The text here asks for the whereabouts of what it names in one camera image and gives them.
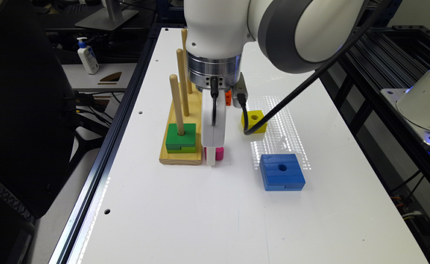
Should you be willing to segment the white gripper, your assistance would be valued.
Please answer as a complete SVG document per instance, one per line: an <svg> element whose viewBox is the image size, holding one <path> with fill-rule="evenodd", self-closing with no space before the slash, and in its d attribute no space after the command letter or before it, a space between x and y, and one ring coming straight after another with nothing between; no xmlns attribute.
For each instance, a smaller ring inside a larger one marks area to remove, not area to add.
<svg viewBox="0 0 430 264"><path fill-rule="evenodd" d="M216 103L209 89L202 92L201 109L201 144L206 147L206 162L214 166L216 162L216 147L222 147L226 133L226 100L222 89L218 90Z"/></svg>

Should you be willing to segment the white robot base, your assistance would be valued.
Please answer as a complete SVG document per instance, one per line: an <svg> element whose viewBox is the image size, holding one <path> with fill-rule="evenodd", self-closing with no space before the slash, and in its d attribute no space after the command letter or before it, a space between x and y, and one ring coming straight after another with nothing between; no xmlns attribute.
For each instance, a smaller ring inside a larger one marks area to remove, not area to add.
<svg viewBox="0 0 430 264"><path fill-rule="evenodd" d="M430 70L408 89L382 89L381 94L430 147Z"/></svg>

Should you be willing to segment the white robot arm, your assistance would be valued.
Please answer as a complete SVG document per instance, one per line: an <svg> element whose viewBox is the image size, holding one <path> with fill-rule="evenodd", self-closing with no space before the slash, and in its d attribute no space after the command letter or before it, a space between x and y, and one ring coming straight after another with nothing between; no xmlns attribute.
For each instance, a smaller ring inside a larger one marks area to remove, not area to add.
<svg viewBox="0 0 430 264"><path fill-rule="evenodd" d="M279 70L315 70L345 49L366 0L186 1L188 78L202 93L207 164L225 139L225 92L242 78L243 48L257 42Z"/></svg>

